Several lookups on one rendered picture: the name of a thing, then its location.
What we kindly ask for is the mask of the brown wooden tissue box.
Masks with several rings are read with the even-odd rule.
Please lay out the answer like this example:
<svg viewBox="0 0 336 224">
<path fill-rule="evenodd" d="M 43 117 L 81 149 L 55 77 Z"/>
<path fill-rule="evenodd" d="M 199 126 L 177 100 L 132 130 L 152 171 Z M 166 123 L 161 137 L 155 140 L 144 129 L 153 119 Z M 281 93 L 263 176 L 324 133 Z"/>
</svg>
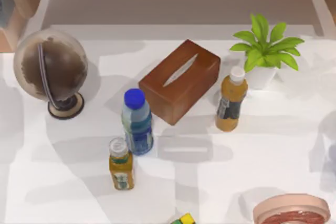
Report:
<svg viewBox="0 0 336 224">
<path fill-rule="evenodd" d="M 138 83 L 152 112 L 175 125 L 213 86 L 219 56 L 185 40 Z"/>
</svg>

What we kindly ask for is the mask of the blue capped water bottle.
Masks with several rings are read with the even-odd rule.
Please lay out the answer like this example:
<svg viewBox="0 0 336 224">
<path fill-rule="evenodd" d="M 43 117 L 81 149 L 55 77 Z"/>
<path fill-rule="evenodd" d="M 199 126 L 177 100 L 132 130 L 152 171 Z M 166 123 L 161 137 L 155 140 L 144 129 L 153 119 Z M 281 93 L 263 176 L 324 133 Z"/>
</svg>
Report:
<svg viewBox="0 0 336 224">
<path fill-rule="evenodd" d="M 138 156 L 149 152 L 154 144 L 152 112 L 141 89 L 124 93 L 121 122 L 129 150 Z"/>
</svg>

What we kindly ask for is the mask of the white capped orange bottle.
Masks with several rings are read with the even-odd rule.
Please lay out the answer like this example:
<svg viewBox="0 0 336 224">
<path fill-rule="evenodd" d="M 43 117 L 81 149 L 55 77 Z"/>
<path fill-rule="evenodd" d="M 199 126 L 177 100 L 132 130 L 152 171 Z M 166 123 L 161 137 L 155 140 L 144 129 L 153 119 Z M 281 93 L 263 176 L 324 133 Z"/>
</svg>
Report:
<svg viewBox="0 0 336 224">
<path fill-rule="evenodd" d="M 247 94 L 248 84 L 242 67 L 233 66 L 221 85 L 221 98 L 216 112 L 215 124 L 224 132 L 233 131 L 239 122 L 242 102 Z"/>
</svg>

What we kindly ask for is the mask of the square yellow tea bottle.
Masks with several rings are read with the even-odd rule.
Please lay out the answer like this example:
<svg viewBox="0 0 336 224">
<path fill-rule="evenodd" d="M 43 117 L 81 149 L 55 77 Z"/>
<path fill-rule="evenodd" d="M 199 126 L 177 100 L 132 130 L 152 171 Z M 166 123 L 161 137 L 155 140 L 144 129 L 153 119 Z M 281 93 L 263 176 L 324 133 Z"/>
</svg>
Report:
<svg viewBox="0 0 336 224">
<path fill-rule="evenodd" d="M 115 137 L 109 144 L 109 170 L 116 190 L 134 188 L 133 154 L 124 138 Z"/>
</svg>

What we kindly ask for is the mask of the green plant in white pot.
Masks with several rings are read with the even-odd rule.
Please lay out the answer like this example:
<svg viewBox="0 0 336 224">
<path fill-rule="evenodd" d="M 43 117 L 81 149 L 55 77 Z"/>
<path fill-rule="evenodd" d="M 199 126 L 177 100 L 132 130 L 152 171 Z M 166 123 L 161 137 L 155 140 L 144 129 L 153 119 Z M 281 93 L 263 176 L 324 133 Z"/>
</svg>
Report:
<svg viewBox="0 0 336 224">
<path fill-rule="evenodd" d="M 295 57 L 301 53 L 297 49 L 305 41 L 299 37 L 285 37 L 285 22 L 270 28 L 268 20 L 261 14 L 251 14 L 251 29 L 233 34 L 240 42 L 230 47 L 231 51 L 245 54 L 244 71 L 251 89 L 264 89 L 275 77 L 282 65 L 298 71 Z"/>
</svg>

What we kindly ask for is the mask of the brown globe on stand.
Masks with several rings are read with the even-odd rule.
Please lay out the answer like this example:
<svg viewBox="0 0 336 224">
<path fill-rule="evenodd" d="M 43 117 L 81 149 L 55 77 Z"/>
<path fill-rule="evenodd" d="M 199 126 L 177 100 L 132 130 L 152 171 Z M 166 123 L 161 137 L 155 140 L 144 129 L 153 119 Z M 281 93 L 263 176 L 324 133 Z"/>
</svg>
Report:
<svg viewBox="0 0 336 224">
<path fill-rule="evenodd" d="M 68 120 L 83 110 L 79 89 L 88 74 L 88 59 L 72 35 L 52 28 L 28 35 L 15 50 L 13 68 L 21 88 L 46 101 L 52 117 Z"/>
</svg>

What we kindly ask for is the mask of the yellow and green cube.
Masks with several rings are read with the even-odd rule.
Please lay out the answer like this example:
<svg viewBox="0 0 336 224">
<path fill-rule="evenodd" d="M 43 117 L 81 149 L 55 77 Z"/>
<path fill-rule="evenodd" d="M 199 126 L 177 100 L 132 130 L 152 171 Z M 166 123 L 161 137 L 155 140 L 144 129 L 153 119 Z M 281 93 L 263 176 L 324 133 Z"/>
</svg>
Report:
<svg viewBox="0 0 336 224">
<path fill-rule="evenodd" d="M 190 213 L 186 213 L 172 221 L 170 224 L 196 224 L 196 221 Z"/>
</svg>

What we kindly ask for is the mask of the pink bowl with red contents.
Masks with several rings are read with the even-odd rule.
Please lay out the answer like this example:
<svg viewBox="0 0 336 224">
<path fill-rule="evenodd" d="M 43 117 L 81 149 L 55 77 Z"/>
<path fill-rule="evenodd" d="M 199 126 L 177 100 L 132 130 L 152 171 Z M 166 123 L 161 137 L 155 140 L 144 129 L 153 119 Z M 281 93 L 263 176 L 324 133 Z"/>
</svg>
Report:
<svg viewBox="0 0 336 224">
<path fill-rule="evenodd" d="M 326 224 L 328 203 L 309 194 L 282 194 L 260 202 L 253 209 L 254 224 Z"/>
</svg>

